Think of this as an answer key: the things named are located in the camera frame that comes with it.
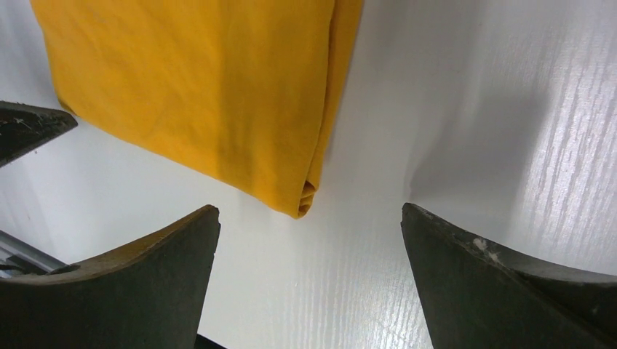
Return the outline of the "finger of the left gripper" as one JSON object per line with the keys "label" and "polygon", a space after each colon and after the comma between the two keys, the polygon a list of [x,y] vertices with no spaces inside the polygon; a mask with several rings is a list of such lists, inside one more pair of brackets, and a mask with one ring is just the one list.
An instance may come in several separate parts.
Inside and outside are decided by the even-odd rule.
{"label": "finger of the left gripper", "polygon": [[1,165],[37,149],[78,126],[61,110],[1,102]]}

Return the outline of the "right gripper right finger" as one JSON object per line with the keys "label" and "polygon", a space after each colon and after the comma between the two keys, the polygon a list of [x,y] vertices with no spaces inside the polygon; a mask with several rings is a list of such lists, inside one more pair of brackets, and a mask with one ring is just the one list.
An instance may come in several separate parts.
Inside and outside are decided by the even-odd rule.
{"label": "right gripper right finger", "polygon": [[435,348],[614,348],[616,277],[532,257],[402,207]]}

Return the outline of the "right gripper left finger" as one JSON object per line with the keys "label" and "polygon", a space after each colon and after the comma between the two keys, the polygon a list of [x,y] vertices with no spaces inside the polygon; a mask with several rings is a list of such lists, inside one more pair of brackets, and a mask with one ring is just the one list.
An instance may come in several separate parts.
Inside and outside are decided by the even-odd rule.
{"label": "right gripper left finger", "polygon": [[194,348],[220,236],[202,208],[46,275],[1,281],[3,348]]}

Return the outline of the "yellow t shirt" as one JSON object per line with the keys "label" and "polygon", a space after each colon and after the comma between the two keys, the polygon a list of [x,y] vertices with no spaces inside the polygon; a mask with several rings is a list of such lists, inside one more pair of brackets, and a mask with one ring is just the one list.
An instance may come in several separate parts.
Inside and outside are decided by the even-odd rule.
{"label": "yellow t shirt", "polygon": [[361,1],[33,1],[60,104],[298,219]]}

